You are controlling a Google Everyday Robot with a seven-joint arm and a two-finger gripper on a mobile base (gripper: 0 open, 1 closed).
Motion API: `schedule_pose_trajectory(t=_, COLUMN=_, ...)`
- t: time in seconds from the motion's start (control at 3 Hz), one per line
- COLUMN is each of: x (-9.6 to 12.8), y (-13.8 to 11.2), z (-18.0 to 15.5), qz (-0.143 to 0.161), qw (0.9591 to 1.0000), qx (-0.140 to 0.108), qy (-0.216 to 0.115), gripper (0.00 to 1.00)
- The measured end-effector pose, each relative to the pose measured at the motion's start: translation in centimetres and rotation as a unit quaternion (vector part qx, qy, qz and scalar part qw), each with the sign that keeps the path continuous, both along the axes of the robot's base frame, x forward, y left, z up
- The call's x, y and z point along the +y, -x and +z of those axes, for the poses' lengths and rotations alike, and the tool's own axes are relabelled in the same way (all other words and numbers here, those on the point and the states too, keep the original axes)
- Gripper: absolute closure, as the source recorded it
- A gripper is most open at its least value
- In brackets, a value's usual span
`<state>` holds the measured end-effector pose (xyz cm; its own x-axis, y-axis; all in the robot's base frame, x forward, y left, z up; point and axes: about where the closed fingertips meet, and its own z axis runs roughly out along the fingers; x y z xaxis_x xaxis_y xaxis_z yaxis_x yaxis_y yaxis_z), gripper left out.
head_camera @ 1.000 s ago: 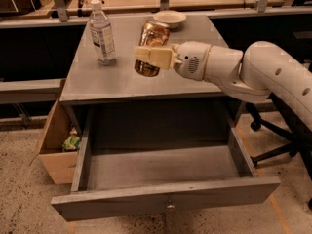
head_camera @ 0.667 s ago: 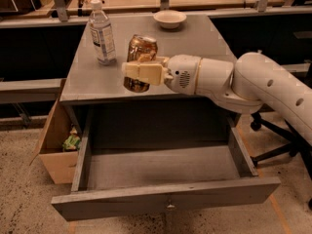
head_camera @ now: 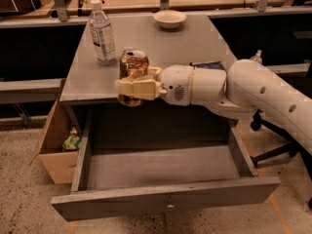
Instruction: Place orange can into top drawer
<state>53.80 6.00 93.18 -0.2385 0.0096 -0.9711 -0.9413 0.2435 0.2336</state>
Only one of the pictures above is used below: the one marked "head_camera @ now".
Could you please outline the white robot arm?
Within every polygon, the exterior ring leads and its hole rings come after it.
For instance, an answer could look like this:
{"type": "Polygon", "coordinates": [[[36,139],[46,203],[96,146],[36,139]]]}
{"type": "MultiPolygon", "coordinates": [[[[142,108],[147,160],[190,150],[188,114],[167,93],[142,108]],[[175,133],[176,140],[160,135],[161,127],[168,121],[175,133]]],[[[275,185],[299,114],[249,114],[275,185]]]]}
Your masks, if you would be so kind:
{"type": "Polygon", "coordinates": [[[237,60],[226,70],[189,65],[152,67],[146,76],[117,80],[115,88],[130,98],[200,105],[230,119],[249,118],[260,110],[312,153],[311,98],[251,59],[237,60]]]}

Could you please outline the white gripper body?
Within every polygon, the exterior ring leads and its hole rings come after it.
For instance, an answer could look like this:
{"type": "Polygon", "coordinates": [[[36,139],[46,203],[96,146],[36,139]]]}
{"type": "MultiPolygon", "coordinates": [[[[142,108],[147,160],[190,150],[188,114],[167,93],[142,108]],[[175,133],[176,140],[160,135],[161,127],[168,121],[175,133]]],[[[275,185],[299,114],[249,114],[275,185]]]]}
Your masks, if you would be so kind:
{"type": "Polygon", "coordinates": [[[173,65],[161,73],[160,98],[173,105],[203,105],[224,94],[226,72],[222,69],[173,65]]]}

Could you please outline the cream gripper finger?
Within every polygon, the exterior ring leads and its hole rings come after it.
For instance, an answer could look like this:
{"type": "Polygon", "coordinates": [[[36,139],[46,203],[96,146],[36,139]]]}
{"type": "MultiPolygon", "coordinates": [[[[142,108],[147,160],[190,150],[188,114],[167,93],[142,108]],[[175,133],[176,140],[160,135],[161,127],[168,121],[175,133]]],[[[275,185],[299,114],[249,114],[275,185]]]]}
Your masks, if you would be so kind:
{"type": "Polygon", "coordinates": [[[119,79],[115,81],[115,89],[119,95],[154,100],[160,96],[161,83],[154,79],[119,79]]]}
{"type": "Polygon", "coordinates": [[[153,78],[156,81],[161,80],[161,74],[162,74],[163,69],[161,67],[152,67],[149,66],[147,68],[147,75],[153,78]]]}

